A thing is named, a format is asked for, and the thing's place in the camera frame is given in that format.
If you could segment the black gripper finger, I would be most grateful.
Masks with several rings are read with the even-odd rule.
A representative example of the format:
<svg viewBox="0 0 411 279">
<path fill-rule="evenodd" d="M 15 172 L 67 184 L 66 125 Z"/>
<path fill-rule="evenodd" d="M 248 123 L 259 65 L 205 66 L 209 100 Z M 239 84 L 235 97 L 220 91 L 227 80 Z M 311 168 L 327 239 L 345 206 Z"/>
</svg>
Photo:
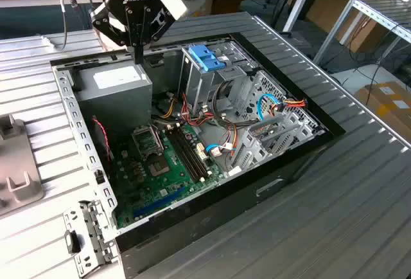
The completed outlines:
<svg viewBox="0 0 411 279">
<path fill-rule="evenodd" d="M 109 11 L 105 3 L 102 3 L 91 12 L 91 22 L 96 30 L 108 37 L 112 42 L 118 46 L 125 46 L 131 53 L 134 63 L 139 64 L 139 39 L 137 35 L 131 32 L 131 28 L 135 25 L 134 22 L 127 22 L 124 31 L 111 25 Z"/>
<path fill-rule="evenodd" d="M 138 39 L 138 64 L 143 62 L 144 47 L 157 42 L 174 22 L 172 14 L 163 5 L 144 8 Z"/>
</svg>

